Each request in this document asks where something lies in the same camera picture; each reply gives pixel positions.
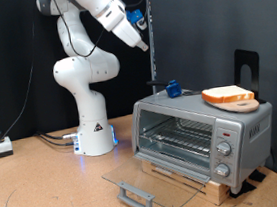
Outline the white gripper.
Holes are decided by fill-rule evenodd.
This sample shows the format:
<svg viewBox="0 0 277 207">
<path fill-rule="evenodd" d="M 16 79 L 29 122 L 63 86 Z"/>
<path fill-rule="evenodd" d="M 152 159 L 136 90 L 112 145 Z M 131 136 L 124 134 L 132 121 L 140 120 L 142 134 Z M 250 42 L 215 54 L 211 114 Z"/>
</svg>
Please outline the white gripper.
<svg viewBox="0 0 277 207">
<path fill-rule="evenodd" d="M 133 28 L 127 18 L 122 19 L 112 32 L 130 47 L 138 46 L 144 52 L 148 50 L 148 45 L 141 40 L 140 34 Z"/>
</svg>

